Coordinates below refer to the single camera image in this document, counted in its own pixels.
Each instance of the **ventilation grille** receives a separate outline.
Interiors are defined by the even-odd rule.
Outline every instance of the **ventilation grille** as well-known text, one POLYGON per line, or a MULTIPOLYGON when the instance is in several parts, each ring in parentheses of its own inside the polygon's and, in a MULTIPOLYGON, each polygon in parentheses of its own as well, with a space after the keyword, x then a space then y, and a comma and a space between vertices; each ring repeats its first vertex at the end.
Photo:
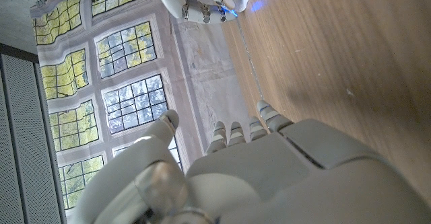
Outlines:
POLYGON ((3 56, 13 137, 29 223, 60 223, 33 64, 3 56))
POLYGON ((0 75, 0 223, 24 223, 2 82, 0 75))

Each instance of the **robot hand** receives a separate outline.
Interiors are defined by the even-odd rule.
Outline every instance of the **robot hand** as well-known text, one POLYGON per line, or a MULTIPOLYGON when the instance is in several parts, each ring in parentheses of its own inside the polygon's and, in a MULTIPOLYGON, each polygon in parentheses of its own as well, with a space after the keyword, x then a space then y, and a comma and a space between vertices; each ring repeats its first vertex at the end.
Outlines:
POLYGON ((245 143, 217 122, 207 155, 183 175, 168 151, 169 110, 86 186, 72 223, 429 223, 431 210, 378 153, 316 120, 257 104, 245 143))
POLYGON ((206 5, 195 0, 162 0, 175 18, 200 24, 218 24, 236 19, 233 0, 214 0, 217 5, 206 5))
POLYGON ((181 209, 187 185, 168 150, 178 124, 178 114, 168 110, 106 164, 86 186, 72 223, 133 223, 181 209))

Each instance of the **wooden table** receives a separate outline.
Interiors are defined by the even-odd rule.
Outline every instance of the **wooden table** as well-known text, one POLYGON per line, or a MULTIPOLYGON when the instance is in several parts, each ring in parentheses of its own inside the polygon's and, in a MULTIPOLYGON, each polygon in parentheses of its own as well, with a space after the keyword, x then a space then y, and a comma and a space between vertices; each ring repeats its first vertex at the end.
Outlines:
POLYGON ((250 0, 223 25, 249 114, 261 91, 293 121, 326 122, 431 204, 430 10, 431 0, 250 0))

